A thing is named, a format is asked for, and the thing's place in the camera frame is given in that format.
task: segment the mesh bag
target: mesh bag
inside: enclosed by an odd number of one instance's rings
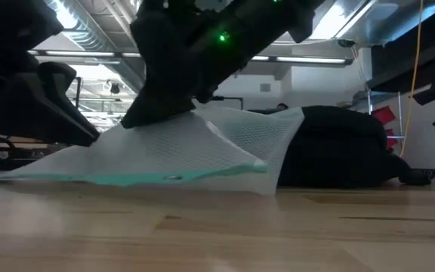
[[[91,147],[66,148],[0,179],[274,193],[288,144],[304,119],[301,109],[286,112],[204,107],[145,127],[117,125]]]

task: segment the person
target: person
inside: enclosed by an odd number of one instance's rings
[[[280,103],[276,108],[281,110],[287,110],[289,107],[284,103]]]

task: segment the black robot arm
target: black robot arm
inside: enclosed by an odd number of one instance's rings
[[[168,8],[142,10],[131,31],[147,81],[122,125],[133,128],[188,112],[193,97],[209,102],[223,80],[285,32],[296,42],[310,36],[322,2],[234,0],[220,12],[198,12],[192,0],[168,0]]]

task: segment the ductwork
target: ductwork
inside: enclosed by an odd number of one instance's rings
[[[55,10],[57,14],[62,14],[62,9],[69,12],[69,16],[64,18],[66,22],[63,25],[70,29],[64,35],[72,39],[83,50],[117,51],[117,47],[112,43],[110,38],[77,0],[45,0],[45,3]],[[142,89],[144,84],[143,69],[142,71],[133,70],[125,60],[118,65],[112,65],[108,68],[118,73],[125,84],[135,92],[139,92]]]

